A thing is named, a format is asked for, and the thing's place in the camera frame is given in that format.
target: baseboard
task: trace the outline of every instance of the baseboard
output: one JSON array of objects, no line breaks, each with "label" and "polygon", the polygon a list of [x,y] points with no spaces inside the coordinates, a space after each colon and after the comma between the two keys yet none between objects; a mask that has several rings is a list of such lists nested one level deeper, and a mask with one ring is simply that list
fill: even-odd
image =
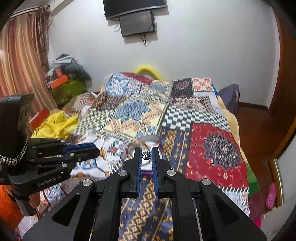
[{"label": "baseboard", "polygon": [[276,192],[277,192],[276,207],[279,207],[283,205],[284,200],[283,200],[283,188],[281,184],[281,176],[280,176],[279,168],[277,165],[277,159],[270,159],[269,164],[271,167],[271,172],[274,176],[274,183],[276,185]]},{"label": "baseboard", "polygon": [[259,105],[259,104],[251,104],[251,103],[245,103],[245,102],[239,102],[239,107],[247,107],[247,108],[253,108],[253,109],[260,109],[268,111],[268,107],[265,105]]}]

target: curtain rod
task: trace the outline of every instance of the curtain rod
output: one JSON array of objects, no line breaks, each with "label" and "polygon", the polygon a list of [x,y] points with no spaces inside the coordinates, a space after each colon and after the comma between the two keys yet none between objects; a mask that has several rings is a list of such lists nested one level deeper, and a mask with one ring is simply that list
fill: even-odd
[{"label": "curtain rod", "polygon": [[24,14],[24,13],[37,11],[38,7],[39,6],[30,7],[30,8],[26,8],[26,9],[14,12],[9,19],[14,18],[14,17],[19,16],[19,15]]}]

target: yellow cloth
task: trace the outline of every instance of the yellow cloth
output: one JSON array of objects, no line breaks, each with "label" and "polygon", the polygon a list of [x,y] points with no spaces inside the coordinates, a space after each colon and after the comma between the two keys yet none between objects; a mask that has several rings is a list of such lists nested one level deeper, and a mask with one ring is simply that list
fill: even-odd
[{"label": "yellow cloth", "polygon": [[[222,109],[225,118],[227,119],[228,125],[230,127],[231,133],[234,137],[235,142],[239,145],[239,124],[237,122],[237,118],[234,114],[230,113],[229,110],[226,109],[223,100],[220,96],[217,96],[218,104],[220,105],[220,108]],[[242,158],[245,163],[248,163],[246,155],[244,154],[242,148],[239,146]]]},{"label": "yellow cloth", "polygon": [[32,138],[59,138],[66,140],[79,124],[77,119],[78,114],[67,118],[64,111],[56,112],[35,129]]}]

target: hand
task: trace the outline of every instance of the hand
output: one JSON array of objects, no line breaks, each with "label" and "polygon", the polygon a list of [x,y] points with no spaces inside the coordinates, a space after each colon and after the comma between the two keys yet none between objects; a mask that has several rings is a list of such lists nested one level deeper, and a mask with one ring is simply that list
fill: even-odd
[{"label": "hand", "polygon": [[[13,196],[11,193],[12,186],[11,185],[5,185],[6,191],[9,195]],[[30,200],[29,203],[33,208],[37,208],[40,204],[40,192],[34,193],[29,196]]]}]

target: pink crocs shoe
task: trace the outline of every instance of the pink crocs shoe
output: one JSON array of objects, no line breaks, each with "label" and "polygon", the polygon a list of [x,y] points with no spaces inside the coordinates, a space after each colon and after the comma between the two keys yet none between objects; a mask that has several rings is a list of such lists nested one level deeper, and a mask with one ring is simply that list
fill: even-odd
[{"label": "pink crocs shoe", "polygon": [[271,210],[274,207],[274,202],[276,200],[276,185],[272,182],[268,188],[268,194],[265,200],[265,206],[267,209]]}]

